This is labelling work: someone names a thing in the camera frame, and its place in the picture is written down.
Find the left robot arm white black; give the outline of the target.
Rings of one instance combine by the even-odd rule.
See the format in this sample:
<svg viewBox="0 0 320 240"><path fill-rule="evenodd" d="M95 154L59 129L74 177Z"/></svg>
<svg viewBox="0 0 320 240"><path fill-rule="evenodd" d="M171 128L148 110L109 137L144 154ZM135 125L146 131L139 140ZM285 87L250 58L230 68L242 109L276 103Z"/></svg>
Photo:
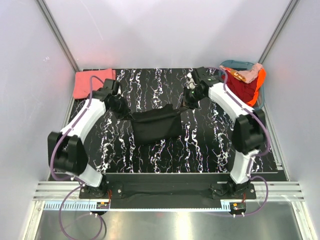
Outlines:
<svg viewBox="0 0 320 240"><path fill-rule="evenodd" d="M105 79L102 87L93 89L93 75L89 79L89 94L78 114L59 132L52 131L47 137L48 165L50 174L56 181L74 179L82 187L90 187L97 198L108 193L106 177L89 164L84 147L88 133L96 122L111 111L119 120L128 120L131 110L122 95L121 84Z"/></svg>

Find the aluminium frame post right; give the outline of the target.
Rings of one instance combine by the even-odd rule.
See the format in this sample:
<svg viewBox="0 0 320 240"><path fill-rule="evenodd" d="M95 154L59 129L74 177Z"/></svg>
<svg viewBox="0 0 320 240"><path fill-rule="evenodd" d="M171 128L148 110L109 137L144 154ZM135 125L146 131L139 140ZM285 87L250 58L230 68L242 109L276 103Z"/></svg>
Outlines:
<svg viewBox="0 0 320 240"><path fill-rule="evenodd" d="M294 13L296 7L298 6L300 0L290 0L287 7L285 8L278 24L276 25L270 39L268 40L258 62L260 64L264 64L266 58L268 57L270 51L274 47L275 43L277 42L280 34L282 33L283 29L285 28L286 24L288 23L290 17Z"/></svg>

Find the aluminium frame post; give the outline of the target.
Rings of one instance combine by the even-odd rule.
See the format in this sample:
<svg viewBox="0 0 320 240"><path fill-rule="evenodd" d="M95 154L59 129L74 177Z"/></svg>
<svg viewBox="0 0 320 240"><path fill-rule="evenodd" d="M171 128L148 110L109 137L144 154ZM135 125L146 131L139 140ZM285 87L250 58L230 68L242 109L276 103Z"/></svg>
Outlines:
<svg viewBox="0 0 320 240"><path fill-rule="evenodd" d="M268 40L258 62L260 64L264 64L266 58L268 57L270 51L274 47L275 43L277 42L280 34L282 33L283 29L285 28L286 24L288 23L290 17L294 13L296 7L298 6L300 0L290 0L287 7L285 8L278 24L276 25L270 39Z"/></svg>
<svg viewBox="0 0 320 240"><path fill-rule="evenodd" d="M43 15L45 21L47 22L51 32L53 33L55 39L57 40L63 54L65 55L68 63L70 64L71 68L74 72L79 72L80 68L73 57L73 54L71 53L70 48L67 45L67 42L65 41L58 24L56 23L47 3L45 0L35 0L35 3L37 4L41 14Z"/></svg>

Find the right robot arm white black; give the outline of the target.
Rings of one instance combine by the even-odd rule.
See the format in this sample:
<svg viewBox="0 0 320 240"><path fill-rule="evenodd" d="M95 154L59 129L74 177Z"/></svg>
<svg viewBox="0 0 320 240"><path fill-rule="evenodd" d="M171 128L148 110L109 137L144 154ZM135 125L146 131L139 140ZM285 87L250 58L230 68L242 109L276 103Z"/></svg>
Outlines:
<svg viewBox="0 0 320 240"><path fill-rule="evenodd" d="M183 110L196 109L199 101L209 98L217 103L230 117L234 126L231 143L235 149L233 167L227 183L219 189L211 188L216 197L239 198L250 188L252 167L255 158L261 155L260 147L270 142L263 110L255 110L240 100L227 86L228 74L224 78L211 76L204 67L187 74L183 91Z"/></svg>

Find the dark red t shirt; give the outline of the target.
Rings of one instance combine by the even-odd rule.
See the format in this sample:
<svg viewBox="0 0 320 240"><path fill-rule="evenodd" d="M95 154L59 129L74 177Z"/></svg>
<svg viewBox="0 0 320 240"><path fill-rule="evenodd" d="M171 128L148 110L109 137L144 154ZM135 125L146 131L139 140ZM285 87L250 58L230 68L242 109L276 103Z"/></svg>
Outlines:
<svg viewBox="0 0 320 240"><path fill-rule="evenodd" d="M227 86L228 88L244 102L245 100L245 82L239 81L231 76L230 73L227 73Z"/></svg>

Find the folded pink t shirt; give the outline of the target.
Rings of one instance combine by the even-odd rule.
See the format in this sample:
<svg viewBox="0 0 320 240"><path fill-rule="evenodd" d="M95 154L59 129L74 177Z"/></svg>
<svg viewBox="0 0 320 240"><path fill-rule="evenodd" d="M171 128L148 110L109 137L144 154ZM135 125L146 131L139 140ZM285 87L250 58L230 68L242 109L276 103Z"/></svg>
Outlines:
<svg viewBox="0 0 320 240"><path fill-rule="evenodd" d="M73 89L73 98L75 100L86 99L90 94L91 86L91 76L96 76L92 79L92 90L97 91L104 84L105 79L116 79L116 70L112 68L103 69L103 70L86 70L82 72L77 72L75 74L75 85Z"/></svg>

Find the orange t shirt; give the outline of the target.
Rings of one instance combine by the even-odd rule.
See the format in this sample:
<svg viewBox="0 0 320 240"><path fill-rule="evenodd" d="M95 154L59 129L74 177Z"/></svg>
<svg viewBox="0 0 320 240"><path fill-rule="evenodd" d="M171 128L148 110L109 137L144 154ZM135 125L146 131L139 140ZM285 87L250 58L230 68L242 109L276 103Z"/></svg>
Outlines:
<svg viewBox="0 0 320 240"><path fill-rule="evenodd" d="M265 78L266 78L266 71L262 68L259 72L257 77L251 82L246 83L244 88L244 102L253 107L259 97L260 88L263 86Z"/></svg>

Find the teal plastic laundry basket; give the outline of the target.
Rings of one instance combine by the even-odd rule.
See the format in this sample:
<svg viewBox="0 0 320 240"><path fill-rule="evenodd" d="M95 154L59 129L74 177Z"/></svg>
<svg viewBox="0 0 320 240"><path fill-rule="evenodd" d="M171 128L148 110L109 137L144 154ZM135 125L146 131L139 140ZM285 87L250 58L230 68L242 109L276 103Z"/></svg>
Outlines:
<svg viewBox="0 0 320 240"><path fill-rule="evenodd" d="M220 65L228 67L228 68L235 69L237 71L243 71L243 70L250 70L254 64L255 63L251 63L251 62L236 61L236 60L226 60L226 61L223 61ZM259 90L259 95L263 94L262 87ZM253 107L255 107L257 109L259 108L257 102Z"/></svg>

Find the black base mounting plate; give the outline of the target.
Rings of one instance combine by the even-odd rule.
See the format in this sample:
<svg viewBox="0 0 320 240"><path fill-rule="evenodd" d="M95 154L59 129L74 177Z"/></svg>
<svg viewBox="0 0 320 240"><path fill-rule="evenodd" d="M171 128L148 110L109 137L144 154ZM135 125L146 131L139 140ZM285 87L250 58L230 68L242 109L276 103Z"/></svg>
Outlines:
<svg viewBox="0 0 320 240"><path fill-rule="evenodd" d="M108 173L104 188L82 187L79 198L111 198L112 209L213 209L222 200L257 198L251 182L235 186L228 173Z"/></svg>

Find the black t shirt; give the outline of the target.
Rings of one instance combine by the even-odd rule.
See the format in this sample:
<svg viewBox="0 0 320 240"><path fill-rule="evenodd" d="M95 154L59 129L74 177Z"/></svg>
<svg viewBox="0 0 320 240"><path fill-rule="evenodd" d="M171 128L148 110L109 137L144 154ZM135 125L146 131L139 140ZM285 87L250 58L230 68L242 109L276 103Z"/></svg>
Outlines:
<svg viewBox="0 0 320 240"><path fill-rule="evenodd" d="M137 146L177 138L183 133L181 110L172 104L132 114L131 126Z"/></svg>

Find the aluminium rail front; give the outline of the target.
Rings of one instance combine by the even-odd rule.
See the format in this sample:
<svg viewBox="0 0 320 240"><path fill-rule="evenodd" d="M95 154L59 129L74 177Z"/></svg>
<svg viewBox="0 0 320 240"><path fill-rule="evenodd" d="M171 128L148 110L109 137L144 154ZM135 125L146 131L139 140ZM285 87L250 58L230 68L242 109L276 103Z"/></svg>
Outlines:
<svg viewBox="0 0 320 240"><path fill-rule="evenodd" d="M253 181L253 187L249 189L250 193L256 194L259 201L268 194L268 200L271 202L302 202L305 200L301 187L297 182L272 181L265 186L261 181ZM113 197L119 199L129 194L196 194L200 191L208 190L210 183L206 182L115 182L110 183ZM41 181L38 183L33 198L34 199L61 199L80 184L71 181Z"/></svg>

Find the aluminium frame post left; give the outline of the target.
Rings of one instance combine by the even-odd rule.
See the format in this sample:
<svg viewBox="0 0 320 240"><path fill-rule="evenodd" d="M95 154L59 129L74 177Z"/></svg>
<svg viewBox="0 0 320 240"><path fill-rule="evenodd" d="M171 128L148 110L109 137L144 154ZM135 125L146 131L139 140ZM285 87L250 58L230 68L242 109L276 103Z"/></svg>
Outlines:
<svg viewBox="0 0 320 240"><path fill-rule="evenodd" d="M45 21L47 22L51 32L53 33L55 39L57 40L63 54L65 55L68 63L70 64L71 68L74 72L79 72L80 68L73 57L73 54L71 53L70 48L67 45L67 42L65 41L58 24L56 23L47 3L45 0L35 0L35 3L37 4L41 14L43 15Z"/></svg>

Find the light pink t shirt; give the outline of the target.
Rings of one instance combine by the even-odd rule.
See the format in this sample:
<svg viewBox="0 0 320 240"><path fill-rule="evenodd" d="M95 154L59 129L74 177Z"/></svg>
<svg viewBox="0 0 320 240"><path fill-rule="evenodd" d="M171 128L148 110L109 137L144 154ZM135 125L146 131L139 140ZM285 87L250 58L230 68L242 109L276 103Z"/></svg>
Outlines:
<svg viewBox="0 0 320 240"><path fill-rule="evenodd" d="M254 81L258 77L259 72L263 69L263 65L260 63L254 64L250 70L235 70L234 68L226 67L223 65L220 65L219 67L227 73L230 73L230 75L235 79L246 84Z"/></svg>

